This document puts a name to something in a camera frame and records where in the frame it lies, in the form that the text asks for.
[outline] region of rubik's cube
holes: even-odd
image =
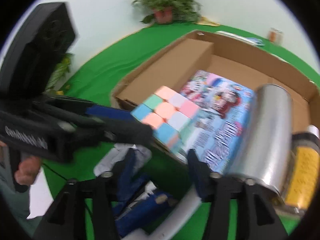
[[[173,151],[190,135],[200,108],[174,90],[162,86],[132,112],[137,120],[154,129],[154,137]]]

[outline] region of colorful product packaging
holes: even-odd
[[[200,111],[174,154],[186,162],[188,150],[193,148],[199,160],[207,163],[212,171],[223,173],[241,144],[254,92],[199,70],[180,94],[197,104]]]

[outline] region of stainless steel cylinder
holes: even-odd
[[[254,179],[279,195],[290,159],[291,103],[282,87],[267,84],[257,90],[248,130],[228,175]]]

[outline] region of finger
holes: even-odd
[[[41,159],[30,156],[19,164],[19,171],[24,175],[37,174],[41,168]]]
[[[20,185],[32,185],[36,180],[36,175],[23,175],[19,171],[16,171],[14,178]]]

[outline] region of green tablecloth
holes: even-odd
[[[175,39],[195,29],[209,32],[223,30],[244,37],[261,38],[252,33],[228,26],[211,27],[187,23],[162,26],[153,25],[120,40],[93,57],[70,78],[63,86],[63,90],[68,96],[89,99],[98,104],[109,106],[109,94],[122,77]],[[285,59],[320,86],[320,76],[303,60],[286,49],[275,46],[264,38],[261,39],[265,43],[265,46],[261,49]],[[65,90],[66,85],[70,85],[68,91]],[[75,154],[75,161],[72,164],[57,164],[49,161],[46,161],[46,163],[66,178],[77,178],[78,180],[92,179],[94,178],[94,166],[112,146],[112,144],[103,143],[97,148],[81,149]],[[161,189],[181,199],[190,187],[186,168],[160,151],[156,149],[151,150],[153,157],[143,168],[143,171],[147,172]],[[44,171],[52,196],[55,197],[65,181],[46,167],[44,167]],[[229,239],[231,240],[235,239],[237,206],[235,201],[230,205]],[[173,239],[201,239],[208,212],[209,204],[202,204]],[[282,221],[288,232],[292,231],[297,223],[294,220],[284,218]],[[152,230],[156,224],[154,223],[149,226],[147,230]],[[87,236],[88,239],[93,239],[92,225],[88,216]]]

